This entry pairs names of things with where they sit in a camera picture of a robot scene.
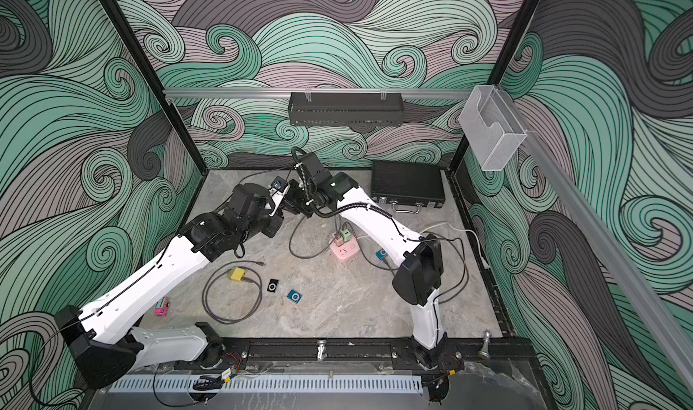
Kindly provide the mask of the black mp3 player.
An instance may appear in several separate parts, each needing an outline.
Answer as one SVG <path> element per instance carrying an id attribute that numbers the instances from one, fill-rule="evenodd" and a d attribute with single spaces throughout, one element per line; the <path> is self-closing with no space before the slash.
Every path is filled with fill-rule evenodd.
<path id="1" fill-rule="evenodd" d="M 269 284 L 267 286 L 267 291 L 270 293 L 275 293 L 277 291 L 279 285 L 279 280 L 275 278 L 271 278 L 269 281 Z"/>

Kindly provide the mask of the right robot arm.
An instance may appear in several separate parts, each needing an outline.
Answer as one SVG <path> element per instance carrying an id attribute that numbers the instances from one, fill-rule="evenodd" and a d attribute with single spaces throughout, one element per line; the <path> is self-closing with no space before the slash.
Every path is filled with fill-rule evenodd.
<path id="1" fill-rule="evenodd" d="M 416 361 L 426 370 L 436 367 L 447 342 L 439 309 L 444 272 L 440 240 L 398 222 L 349 175 L 330 173 L 315 153 L 293 147 L 291 156 L 299 181 L 290 183 L 283 203 L 308 217 L 339 216 L 385 250 L 398 266 L 393 289 L 411 309 Z"/>

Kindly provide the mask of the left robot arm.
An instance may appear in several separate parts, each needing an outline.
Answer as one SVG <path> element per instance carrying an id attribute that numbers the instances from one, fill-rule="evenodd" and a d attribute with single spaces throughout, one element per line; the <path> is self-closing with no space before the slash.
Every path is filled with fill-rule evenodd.
<path id="1" fill-rule="evenodd" d="M 282 225 L 281 204 L 288 187 L 276 178 L 270 187 L 239 184 L 215 211 L 184 225 L 167 247 L 121 284 L 98 299 L 69 305 L 54 317 L 79 373 L 89 388 L 109 386 L 132 370 L 186 361 L 216 368 L 222 338 L 205 322 L 169 331 L 151 331 L 136 322 L 161 298 L 224 253 L 245 255 L 258 233 L 272 237 Z"/>

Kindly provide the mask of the green charger adapter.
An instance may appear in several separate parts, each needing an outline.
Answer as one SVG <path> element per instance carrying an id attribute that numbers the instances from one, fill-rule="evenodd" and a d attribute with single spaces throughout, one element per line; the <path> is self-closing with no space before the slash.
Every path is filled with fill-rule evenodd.
<path id="1" fill-rule="evenodd" d="M 343 240 L 345 243 L 352 239 L 352 232 L 350 231 L 350 224 L 348 222 L 343 222 L 341 224 L 339 236 L 341 236 L 341 240 Z"/>

